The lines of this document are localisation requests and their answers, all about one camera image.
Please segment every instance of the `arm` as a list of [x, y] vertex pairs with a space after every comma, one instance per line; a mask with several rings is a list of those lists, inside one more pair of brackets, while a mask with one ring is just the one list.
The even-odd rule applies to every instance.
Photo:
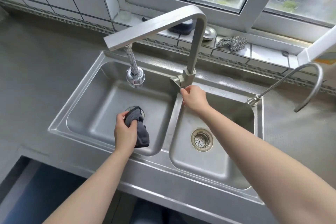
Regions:
[[336, 223], [336, 191], [329, 184], [210, 107], [198, 86], [181, 94], [281, 223]]
[[132, 121], [128, 128], [123, 120], [127, 113], [117, 115], [114, 130], [115, 151], [44, 221], [44, 224], [103, 222], [124, 167], [137, 142], [137, 121]]

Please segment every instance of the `kitchen faucet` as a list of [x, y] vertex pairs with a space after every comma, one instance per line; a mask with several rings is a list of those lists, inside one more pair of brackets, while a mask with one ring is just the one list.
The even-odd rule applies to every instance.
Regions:
[[284, 76], [281, 80], [277, 81], [275, 84], [273, 84], [267, 90], [265, 90], [263, 93], [256, 94], [254, 97], [249, 98], [246, 103], [249, 104], [250, 106], [255, 106], [263, 95], [265, 95], [267, 92], [274, 89], [276, 86], [278, 86], [284, 80], [286, 80], [288, 77], [290, 77], [291, 75], [295, 74], [297, 71], [300, 71], [301, 69], [303, 69], [305, 67], [316, 68], [318, 77], [317, 77], [317, 82], [315, 83], [315, 86], [314, 86], [313, 90], [311, 91], [311, 93], [309, 94], [309, 96], [294, 109], [294, 112], [300, 111], [303, 107], [305, 107], [310, 102], [310, 100], [318, 93], [319, 89], [321, 88], [321, 85], [322, 85], [322, 82], [323, 82], [323, 69], [320, 65], [318, 65], [316, 63], [306, 63], [306, 64], [303, 64], [303, 65], [297, 67], [292, 72], [290, 72], [289, 74]]
[[105, 43], [110, 51], [125, 46], [127, 47], [126, 53], [130, 59], [131, 67], [127, 70], [126, 78], [132, 87], [139, 87], [145, 81], [145, 74], [143, 70], [137, 66], [135, 61], [132, 43], [144, 39], [145, 37], [150, 37], [155, 33], [171, 28], [189, 19], [196, 19], [196, 25], [188, 63], [181, 75], [171, 78], [179, 87], [185, 88], [191, 85], [195, 78], [195, 64], [207, 25], [207, 17], [197, 6], [187, 5], [104, 37]]

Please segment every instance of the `sink drain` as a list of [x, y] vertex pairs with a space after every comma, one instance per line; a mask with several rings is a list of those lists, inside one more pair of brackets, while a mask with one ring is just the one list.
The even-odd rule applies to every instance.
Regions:
[[[128, 107], [126, 110], [125, 110], [125, 112], [126, 111], [130, 111], [130, 110], [132, 110], [134, 107], [136, 107], [136, 106], [131, 106], [131, 107]], [[142, 108], [140, 107], [140, 109], [141, 109], [141, 115], [143, 116], [143, 118], [145, 119], [145, 112], [142, 110]]]
[[198, 151], [208, 151], [212, 147], [213, 139], [207, 130], [199, 128], [192, 133], [191, 143]]

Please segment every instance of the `gray cloth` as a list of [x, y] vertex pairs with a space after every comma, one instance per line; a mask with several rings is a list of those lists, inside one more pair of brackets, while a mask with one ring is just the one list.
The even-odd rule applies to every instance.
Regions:
[[128, 112], [125, 116], [125, 124], [126, 126], [130, 127], [133, 120], [138, 121], [138, 125], [136, 127], [137, 131], [137, 138], [135, 148], [142, 148], [149, 146], [149, 134], [146, 130], [145, 125], [143, 124], [144, 118], [141, 115], [141, 108], [139, 106], [134, 107], [132, 110]]
[[230, 51], [237, 52], [243, 50], [246, 44], [247, 44], [246, 37], [241, 36], [223, 37], [216, 44], [216, 48], [223, 48], [224, 46], [229, 46]]

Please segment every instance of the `window frame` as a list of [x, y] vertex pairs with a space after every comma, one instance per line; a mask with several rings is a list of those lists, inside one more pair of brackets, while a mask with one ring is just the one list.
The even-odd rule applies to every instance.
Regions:
[[[257, 29], [266, 33], [269, 32], [270, 35], [278, 34], [285, 36], [285, 38], [312, 43], [330, 29], [330, 26], [321, 26], [316, 23], [270, 13], [266, 11], [268, 1], [246, 0], [240, 13], [195, 5], [205, 13], [209, 24], [242, 33], [255, 32]], [[121, 10], [128, 10], [150, 18], [191, 3], [182, 0], [118, 0], [118, 2]]]

